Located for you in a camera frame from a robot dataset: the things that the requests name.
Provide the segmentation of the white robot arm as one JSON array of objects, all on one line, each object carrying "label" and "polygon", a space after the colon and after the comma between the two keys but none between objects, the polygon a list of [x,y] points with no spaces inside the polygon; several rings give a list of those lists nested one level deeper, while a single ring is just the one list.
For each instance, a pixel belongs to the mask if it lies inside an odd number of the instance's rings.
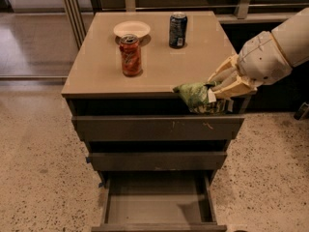
[{"label": "white robot arm", "polygon": [[308,60],[309,8],[305,8],[247,41],[216,69],[209,82],[216,83],[212,91],[218,99],[229,99],[272,85]]}]

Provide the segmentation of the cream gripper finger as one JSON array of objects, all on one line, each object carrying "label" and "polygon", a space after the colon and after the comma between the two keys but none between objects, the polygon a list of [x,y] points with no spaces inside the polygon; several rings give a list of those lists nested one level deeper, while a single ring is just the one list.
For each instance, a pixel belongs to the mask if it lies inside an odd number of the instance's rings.
[{"label": "cream gripper finger", "polygon": [[238,69],[231,67],[217,70],[209,79],[209,82],[232,83],[237,79]]},{"label": "cream gripper finger", "polygon": [[237,80],[237,76],[239,73],[237,71],[223,71],[217,74],[215,77],[213,77],[211,80],[213,82],[217,82],[217,85],[215,85],[212,90],[218,91],[220,89],[223,89],[232,83],[234,83]]}]

